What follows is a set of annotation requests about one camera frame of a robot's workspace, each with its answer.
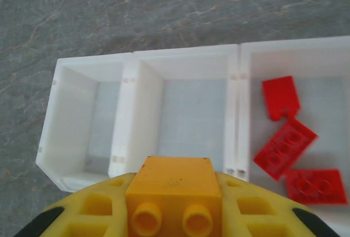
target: orange block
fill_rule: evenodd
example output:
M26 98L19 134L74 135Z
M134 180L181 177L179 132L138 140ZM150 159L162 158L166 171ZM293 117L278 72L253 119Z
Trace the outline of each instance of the orange block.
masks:
M126 191L129 236L221 236L221 204L209 158L148 157Z

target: yellow robot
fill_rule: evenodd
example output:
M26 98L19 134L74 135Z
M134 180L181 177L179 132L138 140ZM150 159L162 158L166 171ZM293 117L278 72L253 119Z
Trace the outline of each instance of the yellow robot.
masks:
M148 157L137 174L47 207L15 237L335 237L307 207L215 173L209 158Z

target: floor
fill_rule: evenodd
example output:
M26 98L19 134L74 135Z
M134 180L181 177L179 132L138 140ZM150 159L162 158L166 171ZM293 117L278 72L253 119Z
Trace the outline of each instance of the floor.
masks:
M0 236L67 196L35 165L60 57L350 34L350 0L0 0Z

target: orange stud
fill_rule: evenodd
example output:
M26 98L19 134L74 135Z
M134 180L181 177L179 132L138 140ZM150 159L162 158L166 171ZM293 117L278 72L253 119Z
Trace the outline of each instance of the orange stud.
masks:
M182 227L188 237L207 237L213 230L213 219L203 205L191 205L184 212Z
M131 218L131 227L141 237L156 235L162 224L162 212L153 203L140 204Z

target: storage compartment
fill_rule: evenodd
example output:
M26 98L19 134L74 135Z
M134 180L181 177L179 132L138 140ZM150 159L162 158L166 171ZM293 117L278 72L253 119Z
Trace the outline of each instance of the storage compartment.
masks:
M224 156L235 151L235 84L229 73L235 79L236 45L134 56L123 80L129 93L134 90L127 103L133 107L117 117L109 175L137 172L149 155L209 157L216 171L233 170L233 158L224 163Z
M350 194L350 38L305 39L242 45L242 72L250 74L249 181L287 196L285 181L275 181L252 160L285 120L269 120L261 81L291 75L301 107L296 118L319 138L293 169L339 169ZM348 236L350 206L310 206L341 236Z
M226 78L165 80L157 155L208 157L223 171Z
M62 190L109 178L122 62L116 55L57 62L37 164Z

